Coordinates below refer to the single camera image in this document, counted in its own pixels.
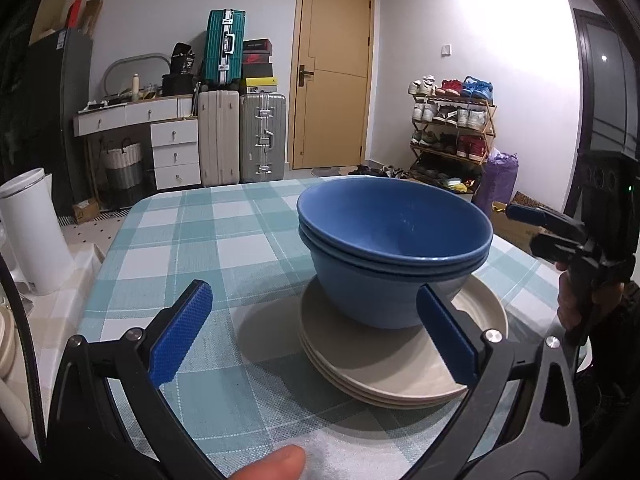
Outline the person's right hand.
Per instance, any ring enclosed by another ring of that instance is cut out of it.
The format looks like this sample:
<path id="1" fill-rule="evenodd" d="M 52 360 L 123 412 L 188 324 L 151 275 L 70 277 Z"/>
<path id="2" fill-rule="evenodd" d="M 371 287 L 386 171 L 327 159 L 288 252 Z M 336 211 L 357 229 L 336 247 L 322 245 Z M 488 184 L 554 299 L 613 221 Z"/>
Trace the person's right hand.
<path id="1" fill-rule="evenodd" d="M 568 274 L 568 265 L 565 263 L 555 263 L 555 269 L 560 271 L 559 292 L 558 292 L 558 314 L 561 325 L 566 330 L 574 330 L 582 320 L 582 315 L 577 307 L 577 297 L 570 284 L 570 274 Z"/>

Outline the person's left hand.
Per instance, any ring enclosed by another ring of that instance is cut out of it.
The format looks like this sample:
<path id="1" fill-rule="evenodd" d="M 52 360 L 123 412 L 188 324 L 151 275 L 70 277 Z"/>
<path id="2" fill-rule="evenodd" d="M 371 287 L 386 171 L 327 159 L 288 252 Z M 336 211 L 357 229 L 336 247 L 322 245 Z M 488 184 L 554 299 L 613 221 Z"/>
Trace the person's left hand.
<path id="1" fill-rule="evenodd" d="M 235 471 L 230 480 L 298 480 L 305 465 L 305 451 L 291 444 Z"/>

